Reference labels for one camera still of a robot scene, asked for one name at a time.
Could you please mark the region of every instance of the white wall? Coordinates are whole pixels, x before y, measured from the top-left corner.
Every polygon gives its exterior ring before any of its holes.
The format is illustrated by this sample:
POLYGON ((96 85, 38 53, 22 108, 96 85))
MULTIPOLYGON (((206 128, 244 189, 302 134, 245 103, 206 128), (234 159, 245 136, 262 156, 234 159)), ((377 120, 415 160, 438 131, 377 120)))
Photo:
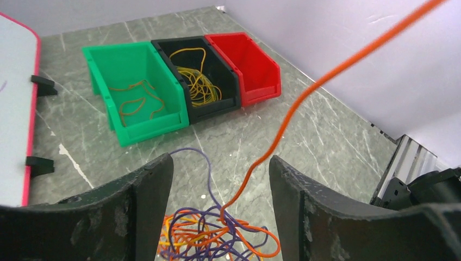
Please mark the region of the white wall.
MULTIPOLYGON (((226 12, 314 80, 424 0, 228 0, 226 12)), ((325 87, 393 138, 461 164, 461 1, 449 0, 325 87)))
POLYGON ((40 36, 152 17, 225 0, 0 0, 0 12, 32 27, 40 36))

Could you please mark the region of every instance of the red storage bin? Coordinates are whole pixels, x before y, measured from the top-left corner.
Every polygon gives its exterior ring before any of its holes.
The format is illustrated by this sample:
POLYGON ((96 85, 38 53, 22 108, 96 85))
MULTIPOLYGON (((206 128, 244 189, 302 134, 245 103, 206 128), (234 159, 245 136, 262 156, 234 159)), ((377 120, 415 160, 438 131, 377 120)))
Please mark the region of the red storage bin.
POLYGON ((280 96, 280 67, 246 33, 205 38, 239 76, 243 107, 280 96))

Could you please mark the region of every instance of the black bracket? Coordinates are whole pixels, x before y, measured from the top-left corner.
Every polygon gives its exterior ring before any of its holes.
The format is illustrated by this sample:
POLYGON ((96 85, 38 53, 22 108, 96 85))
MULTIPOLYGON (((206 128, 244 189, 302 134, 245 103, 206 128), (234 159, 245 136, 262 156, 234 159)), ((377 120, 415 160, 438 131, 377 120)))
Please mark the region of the black bracket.
POLYGON ((28 156, 26 166, 30 167, 31 178, 54 172, 54 161, 51 159, 28 156))
POLYGON ((58 91, 54 88, 54 81, 37 75, 32 75, 30 81, 37 84, 37 96, 43 97, 58 95, 58 91))
POLYGON ((411 191, 400 179, 394 177, 389 181, 389 185, 384 192, 382 199, 383 208, 401 210, 415 205, 412 201, 411 191))

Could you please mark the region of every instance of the orange wire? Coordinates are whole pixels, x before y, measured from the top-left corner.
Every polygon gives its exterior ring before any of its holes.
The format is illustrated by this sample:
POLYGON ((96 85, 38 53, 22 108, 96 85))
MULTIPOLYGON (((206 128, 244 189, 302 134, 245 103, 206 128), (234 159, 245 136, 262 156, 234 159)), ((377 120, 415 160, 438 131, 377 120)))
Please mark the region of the orange wire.
MULTIPOLYGON (((149 85, 149 88, 151 88, 152 90, 155 90, 155 88, 154 88, 148 81, 145 80, 145 82, 147 83, 147 85, 149 85)), ((152 118, 154 117, 154 113, 157 113, 157 112, 163 110, 163 108, 165 107, 165 102, 164 102, 162 99, 160 99, 159 97, 157 97, 157 96, 153 95, 151 92, 149 92, 149 91, 147 90, 147 88, 144 86, 144 84, 142 85, 142 88, 143 88, 143 89, 146 91, 146 93, 149 94, 152 98, 154 98, 154 99, 156 99, 157 101, 161 102, 161 107, 160 107, 160 109, 155 110, 155 111, 153 111, 153 112, 151 113, 150 119, 152 119, 152 118)))
MULTIPOLYGON (((297 110, 297 108, 301 105, 301 103, 309 96, 312 94, 316 89, 318 89, 320 86, 331 80, 333 77, 337 76, 338 74, 342 73, 358 61, 362 60, 366 56, 368 56, 370 53, 375 51, 376 49, 380 48, 383 46, 385 43, 387 43, 389 40, 394 38, 396 35, 407 29, 410 25, 412 25, 414 22, 416 22, 418 19, 422 18, 424 15, 429 13, 431 10, 439 6, 440 4, 444 3, 447 0, 429 0, 426 3, 424 3, 422 6, 414 10, 411 14, 409 14, 407 17, 405 17, 402 21, 400 21, 398 24, 396 24, 394 27, 392 27, 389 31, 378 37, 375 41, 372 43, 368 44, 365 46, 362 50, 351 56, 349 59, 338 65, 336 68, 328 72, 326 75, 321 77, 316 83, 311 85, 309 88, 305 89, 301 95, 294 101, 294 103, 291 105, 290 109, 288 110, 282 125, 280 126, 280 129, 277 132, 276 137, 274 138, 273 143, 269 147, 269 149, 266 151, 266 153, 260 157, 258 160, 256 160, 248 169, 245 179, 240 186, 240 189, 237 191, 235 196, 227 202, 224 206, 221 208, 221 222, 223 225, 225 225, 224 221, 224 211, 226 208, 228 208, 230 205, 232 205, 242 194, 243 190, 245 189, 248 180, 250 179, 251 173, 253 170, 260 165, 263 161, 265 161, 275 150, 277 147, 278 143, 280 142, 280 139, 285 132, 288 123, 290 122, 291 118, 293 117, 293 114, 297 110)), ((248 249, 250 249, 253 253, 257 254, 256 250, 253 249, 250 245, 247 245, 248 249)))
MULTIPOLYGON (((271 144, 271 146, 269 147, 269 149, 266 151, 266 153, 262 157, 257 159, 250 166, 250 168, 248 169, 248 171, 246 173, 245 179, 244 179, 242 185, 240 186, 239 190, 235 194, 235 196, 229 202, 227 202, 224 206, 222 206, 222 208, 220 210, 221 217, 218 219, 218 221, 220 221, 223 225, 226 225, 226 222, 225 222, 225 220, 223 218, 225 209, 228 208, 230 205, 232 205, 239 198, 239 196, 242 194, 243 190, 245 189, 246 185, 248 184, 248 181, 250 179, 250 175, 252 174, 253 170, 258 165, 260 165, 263 161, 265 161, 274 152, 274 150, 277 147, 278 143, 280 142, 280 139, 281 139, 284 131, 286 130, 291 118, 293 117, 293 114, 295 113, 297 108, 301 105, 301 103, 310 94, 312 94, 316 89, 318 89, 324 83, 331 80, 333 77, 335 77, 338 74, 342 73, 343 71, 345 71, 346 69, 348 69, 349 67, 351 67, 352 65, 357 63, 358 61, 360 61, 363 58, 365 58, 366 56, 368 56, 370 53, 372 53, 376 49, 383 46, 389 40, 391 40, 392 38, 397 36, 403 30, 407 29, 410 25, 412 25, 414 22, 416 22, 418 19, 420 19, 425 14, 429 13, 431 10, 433 10, 434 8, 439 6, 440 4, 444 3, 445 1, 446 0, 429 0, 428 2, 426 2, 425 4, 423 4, 422 6, 417 8, 415 11, 413 11, 410 15, 405 17, 397 25, 392 27, 389 31, 387 31, 386 33, 384 33, 383 35, 378 37, 375 41, 373 41, 369 45, 365 46, 359 52, 357 52, 356 54, 351 56, 349 59, 347 59, 346 61, 344 61, 340 65, 338 65, 336 68, 334 68, 330 72, 328 72, 326 75, 321 77, 316 83, 311 85, 309 88, 305 89, 300 94, 300 96, 294 101, 294 103, 292 104, 292 106, 288 110, 288 112, 287 112, 287 114, 286 114, 286 116, 285 116, 285 118, 284 118, 278 132, 277 132, 277 135, 274 138, 274 141, 271 144)), ((199 218, 199 215, 192 215, 191 214, 191 216, 193 217, 194 220, 197 220, 197 218, 199 218)), ((165 225, 166 222, 168 222, 172 218, 173 218, 173 215, 165 216, 164 225, 165 225)), ((246 227, 246 228, 254 229, 256 231, 261 231, 261 232, 264 232, 264 233, 268 234, 270 237, 274 238, 275 242, 277 243, 277 250, 274 253, 272 253, 272 254, 261 253, 261 252, 255 250, 246 241, 246 239, 240 233, 240 231, 238 229, 236 229, 235 231, 237 232, 237 234, 240 237, 240 239, 242 240, 242 242, 245 244, 245 246, 251 252, 253 252, 253 254, 255 254, 255 255, 259 256, 259 257, 271 258, 271 257, 274 257, 275 255, 277 255, 279 253, 280 248, 281 248, 280 242, 278 241, 277 237, 274 234, 272 234, 269 231, 267 231, 265 229, 262 229, 260 227, 250 226, 249 223, 246 222, 246 221, 242 221, 242 220, 236 220, 236 221, 239 224, 241 224, 242 226, 246 227)), ((223 228, 211 230, 211 231, 206 229, 206 231, 204 231, 204 232, 200 232, 200 231, 198 231, 196 229, 186 229, 186 228, 184 228, 185 226, 188 226, 188 225, 191 225, 191 224, 196 224, 196 223, 194 223, 194 222, 176 223, 176 224, 173 225, 173 227, 171 229, 172 230, 172 234, 171 234, 172 239, 174 239, 176 242, 179 242, 179 241, 181 243, 187 242, 186 247, 188 249, 190 249, 191 247, 198 247, 198 249, 200 251, 202 251, 202 250, 206 249, 207 245, 212 244, 212 243, 216 243, 218 246, 220 246, 221 244, 224 243, 221 236, 223 236, 224 234, 229 232, 229 227, 227 227, 227 226, 223 227, 223 228)), ((167 238, 168 235, 167 234, 166 235, 162 234, 161 237, 166 237, 167 238)), ((163 250, 167 250, 168 246, 159 246, 159 248, 161 248, 163 250)), ((178 248, 174 247, 174 249, 175 249, 175 252, 179 253, 179 247, 178 248)))
POLYGON ((144 103, 146 103, 146 98, 142 97, 142 98, 139 98, 139 99, 137 99, 137 100, 126 101, 126 102, 122 103, 122 105, 120 105, 120 109, 119 109, 120 119, 122 120, 122 124, 123 124, 125 127, 126 127, 127 124, 125 123, 124 117, 125 117, 125 116, 131 116, 131 115, 133 115, 133 114, 139 112, 139 110, 141 110, 141 108, 142 108, 142 106, 144 105, 144 103), (136 103, 136 102, 141 101, 141 100, 142 100, 142 102, 141 102, 141 104, 139 105, 139 107, 138 107, 137 109, 135 109, 132 113, 124 113, 124 112, 123 112, 123 106, 125 106, 125 105, 128 104, 128 103, 136 103))

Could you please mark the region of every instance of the black storage bin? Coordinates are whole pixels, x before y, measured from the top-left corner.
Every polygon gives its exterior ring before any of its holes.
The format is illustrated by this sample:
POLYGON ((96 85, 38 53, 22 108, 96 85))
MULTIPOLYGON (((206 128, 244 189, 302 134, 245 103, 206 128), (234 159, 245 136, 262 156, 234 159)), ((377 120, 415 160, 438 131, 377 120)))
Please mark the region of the black storage bin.
POLYGON ((194 124, 214 116, 219 116, 230 111, 237 110, 241 107, 238 75, 229 67, 226 61, 221 58, 218 52, 211 46, 205 37, 192 36, 185 38, 153 40, 151 42, 184 89, 190 124, 194 124), (176 66, 199 70, 203 58, 203 52, 180 52, 175 54, 171 60, 169 56, 180 49, 197 47, 205 49, 207 53, 202 73, 213 85, 220 88, 222 98, 220 101, 194 107, 192 106, 192 100, 190 97, 188 86, 189 80, 187 78, 183 78, 176 69, 176 66))

